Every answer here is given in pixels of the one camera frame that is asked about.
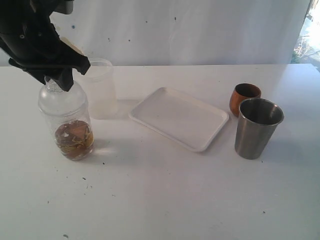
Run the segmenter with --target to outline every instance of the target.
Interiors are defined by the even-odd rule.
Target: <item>translucent plastic cup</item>
[[[94,119],[108,119],[118,110],[115,84],[113,79],[114,69],[106,59],[89,59],[91,67],[83,76],[74,75],[85,91],[89,102],[89,114]]]

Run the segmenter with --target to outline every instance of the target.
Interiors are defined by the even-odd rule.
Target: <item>table surface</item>
[[[38,111],[41,84],[0,67],[0,239],[320,240],[320,74],[309,64],[117,66],[119,113],[92,120],[73,162]],[[234,151],[236,84],[258,85],[284,121],[257,160]],[[172,87],[230,114],[204,153],[128,118]]]

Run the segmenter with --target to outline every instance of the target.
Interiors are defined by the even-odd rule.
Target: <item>robotic arm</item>
[[[43,84],[48,76],[69,91],[72,68],[84,75],[90,63],[60,40],[49,16],[72,11],[73,0],[0,0],[0,48],[11,57],[9,63]]]

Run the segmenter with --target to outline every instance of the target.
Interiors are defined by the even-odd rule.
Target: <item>brown liquid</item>
[[[93,150],[94,135],[85,121],[76,120],[61,125],[55,131],[55,140],[67,158],[78,160]]]

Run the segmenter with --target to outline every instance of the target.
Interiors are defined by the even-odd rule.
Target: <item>bottle neck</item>
[[[45,80],[45,89],[51,93],[63,93],[64,91],[59,87],[59,85],[52,79]]]

